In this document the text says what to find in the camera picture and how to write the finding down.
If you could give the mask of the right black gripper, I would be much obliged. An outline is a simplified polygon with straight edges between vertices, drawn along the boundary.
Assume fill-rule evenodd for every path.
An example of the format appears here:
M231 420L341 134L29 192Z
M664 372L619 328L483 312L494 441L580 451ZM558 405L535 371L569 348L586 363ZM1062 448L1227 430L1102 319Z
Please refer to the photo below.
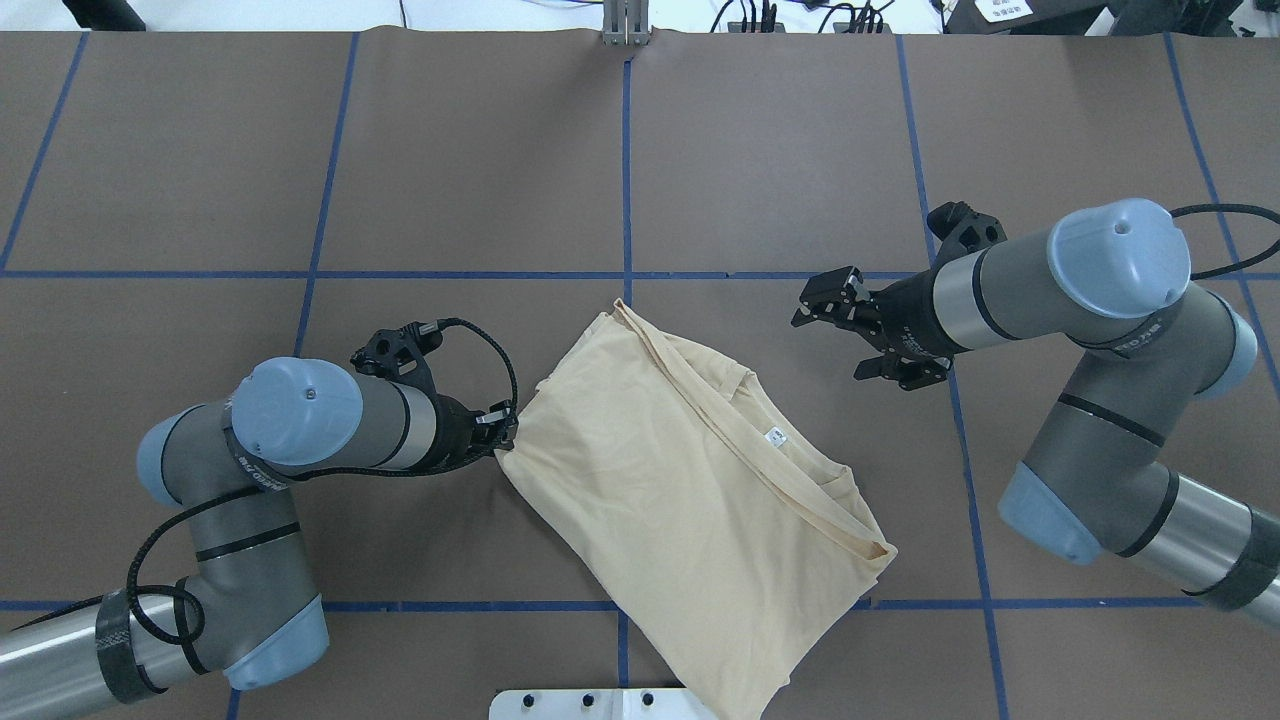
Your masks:
M790 325L823 322L863 337L878 355L858 364L855 380L879 378L905 391L946 382L951 340L934 311L937 274L928 269L869 290L856 268L820 273L808 279Z

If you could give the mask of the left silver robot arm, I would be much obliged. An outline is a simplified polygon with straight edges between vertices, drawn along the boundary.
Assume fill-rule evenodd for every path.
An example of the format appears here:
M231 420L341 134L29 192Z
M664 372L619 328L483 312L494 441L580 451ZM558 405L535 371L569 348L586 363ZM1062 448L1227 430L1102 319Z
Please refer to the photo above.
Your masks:
M207 674L251 691L310 667L329 633L294 489L463 468L506 441L515 406L470 410L435 391L425 363L393 380L375 366L273 357L225 401L155 425L137 473L175 516L142 543L122 588L3 638L3 716L83 717Z

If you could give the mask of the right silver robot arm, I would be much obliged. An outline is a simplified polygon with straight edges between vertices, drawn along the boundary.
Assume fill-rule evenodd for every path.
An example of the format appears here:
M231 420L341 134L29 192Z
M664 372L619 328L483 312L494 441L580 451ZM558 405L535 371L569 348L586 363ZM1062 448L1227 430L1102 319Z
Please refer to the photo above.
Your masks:
M1179 210L1123 199L1010 240L1000 222L946 202L925 223L933 263L870 290L844 266L813 275L791 325L859 334L876 355L859 380L913 391L963 354L1060 334L1082 359L998 501L1006 525L1068 562L1134 562L1221 612L1277 628L1277 519L1166 468L1187 407L1238 387L1254 331L1199 286Z

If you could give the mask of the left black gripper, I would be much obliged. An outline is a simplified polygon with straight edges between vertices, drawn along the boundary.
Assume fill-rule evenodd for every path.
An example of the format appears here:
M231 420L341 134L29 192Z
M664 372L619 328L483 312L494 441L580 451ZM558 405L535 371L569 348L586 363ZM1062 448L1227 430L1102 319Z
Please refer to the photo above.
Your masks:
M436 396L435 470L453 471L515 447L518 415L509 398L486 411L471 410L447 395Z

